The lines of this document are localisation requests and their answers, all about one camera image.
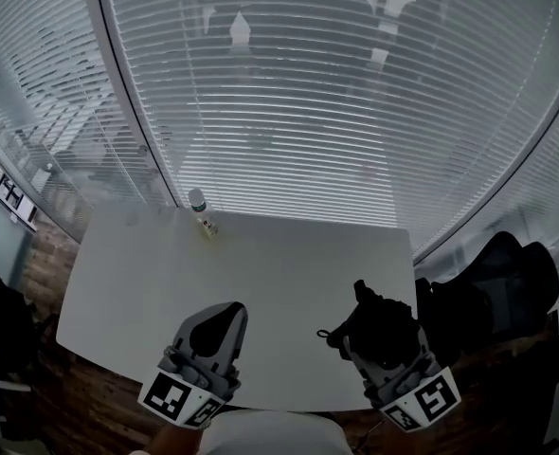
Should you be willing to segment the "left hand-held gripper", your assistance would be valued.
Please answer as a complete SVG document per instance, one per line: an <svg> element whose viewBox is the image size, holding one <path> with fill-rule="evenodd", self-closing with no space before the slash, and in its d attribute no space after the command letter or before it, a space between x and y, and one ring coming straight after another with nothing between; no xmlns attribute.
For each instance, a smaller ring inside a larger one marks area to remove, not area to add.
<svg viewBox="0 0 559 455"><path fill-rule="evenodd" d="M241 386L234 361L247 326L237 301L186 318L162 360L143 383L138 403L180 428L202 428Z"/></svg>

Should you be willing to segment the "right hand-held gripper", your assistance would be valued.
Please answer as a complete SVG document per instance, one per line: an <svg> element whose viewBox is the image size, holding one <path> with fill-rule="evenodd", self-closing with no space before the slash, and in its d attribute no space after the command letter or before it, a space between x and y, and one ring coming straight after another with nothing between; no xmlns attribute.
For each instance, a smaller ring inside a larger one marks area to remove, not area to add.
<svg viewBox="0 0 559 455"><path fill-rule="evenodd" d="M354 362L364 378L365 397L404 432L428 428L460 403L460 393L448 367L441 367L422 324L417 333L420 352L413 358L376 362L355 355L343 337L341 357Z"/></svg>

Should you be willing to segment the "person's left forearm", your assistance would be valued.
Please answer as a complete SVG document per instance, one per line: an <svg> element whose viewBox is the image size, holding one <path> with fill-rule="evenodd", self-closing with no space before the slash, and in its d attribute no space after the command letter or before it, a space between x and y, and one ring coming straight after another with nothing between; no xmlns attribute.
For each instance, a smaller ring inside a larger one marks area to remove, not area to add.
<svg viewBox="0 0 559 455"><path fill-rule="evenodd" d="M197 455L202 436L202 430L166 425L145 447L129 455Z"/></svg>

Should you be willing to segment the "white table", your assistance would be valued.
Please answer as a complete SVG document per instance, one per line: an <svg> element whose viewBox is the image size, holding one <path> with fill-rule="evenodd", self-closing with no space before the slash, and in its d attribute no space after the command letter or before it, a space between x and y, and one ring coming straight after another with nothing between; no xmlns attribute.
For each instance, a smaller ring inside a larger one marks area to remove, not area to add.
<svg viewBox="0 0 559 455"><path fill-rule="evenodd" d="M290 411L364 410L363 380L317 335L344 321L353 285L415 303L403 229L215 213L208 237L186 209L97 205L66 288L57 340L142 381L180 324L210 305L248 312L233 402Z"/></svg>

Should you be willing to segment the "black office chair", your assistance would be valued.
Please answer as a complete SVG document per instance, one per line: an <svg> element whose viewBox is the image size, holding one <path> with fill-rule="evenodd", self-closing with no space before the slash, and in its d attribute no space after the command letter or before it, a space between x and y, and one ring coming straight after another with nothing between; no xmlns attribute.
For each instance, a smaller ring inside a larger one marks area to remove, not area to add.
<svg viewBox="0 0 559 455"><path fill-rule="evenodd" d="M497 233L459 275L447 282L415 281L418 321L443 367L463 354L544 330L558 300L559 276L539 242L522 246Z"/></svg>
<svg viewBox="0 0 559 455"><path fill-rule="evenodd" d="M0 277L0 373L23 376L37 362L45 331L59 316L36 321L34 312L25 296Z"/></svg>

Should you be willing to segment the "person's white shirt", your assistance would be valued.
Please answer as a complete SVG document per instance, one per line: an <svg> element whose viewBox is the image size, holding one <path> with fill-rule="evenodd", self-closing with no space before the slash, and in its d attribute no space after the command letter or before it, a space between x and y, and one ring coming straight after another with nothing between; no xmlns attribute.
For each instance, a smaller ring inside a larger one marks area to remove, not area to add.
<svg viewBox="0 0 559 455"><path fill-rule="evenodd" d="M197 455L352 455L335 421L309 413L234 410L216 416Z"/></svg>

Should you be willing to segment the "clear plastic bottle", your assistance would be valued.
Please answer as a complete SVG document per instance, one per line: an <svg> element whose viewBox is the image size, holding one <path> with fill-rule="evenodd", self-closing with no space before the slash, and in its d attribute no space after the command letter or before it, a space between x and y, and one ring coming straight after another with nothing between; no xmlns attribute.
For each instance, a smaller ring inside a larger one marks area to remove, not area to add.
<svg viewBox="0 0 559 455"><path fill-rule="evenodd" d="M203 192L198 188L191 189L188 194L188 199L191 211L202 226L207 237L215 237L218 233L218 228L212 219L210 208L207 205L207 200Z"/></svg>

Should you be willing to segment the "white window blinds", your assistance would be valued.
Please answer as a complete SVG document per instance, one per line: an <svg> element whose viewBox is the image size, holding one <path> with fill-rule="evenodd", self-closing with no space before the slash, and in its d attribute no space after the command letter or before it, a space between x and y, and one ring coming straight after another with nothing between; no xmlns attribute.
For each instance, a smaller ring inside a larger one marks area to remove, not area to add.
<svg viewBox="0 0 559 455"><path fill-rule="evenodd" d="M0 161L80 239L104 202L166 206L86 0L0 0Z"/></svg>
<svg viewBox="0 0 559 455"><path fill-rule="evenodd" d="M508 173L559 98L559 0L375 0L382 45L371 86L373 147L382 148L396 221L352 221L214 205L177 179L197 132L185 72L179 0L110 0L146 129L180 196L201 189L224 212L318 219L409 232L424 250Z"/></svg>
<svg viewBox="0 0 559 455"><path fill-rule="evenodd" d="M521 243L559 241L559 109L545 133L474 212L414 256L414 267L443 268L481 249L492 235L512 233Z"/></svg>

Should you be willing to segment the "black stair railing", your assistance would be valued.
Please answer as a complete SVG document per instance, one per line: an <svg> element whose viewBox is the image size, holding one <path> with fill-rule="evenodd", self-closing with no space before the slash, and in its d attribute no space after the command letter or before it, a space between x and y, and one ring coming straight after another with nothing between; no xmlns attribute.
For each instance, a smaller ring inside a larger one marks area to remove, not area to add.
<svg viewBox="0 0 559 455"><path fill-rule="evenodd" d="M38 208L1 166L0 203L9 211L11 221L21 223L31 231L37 230L34 219Z"/></svg>

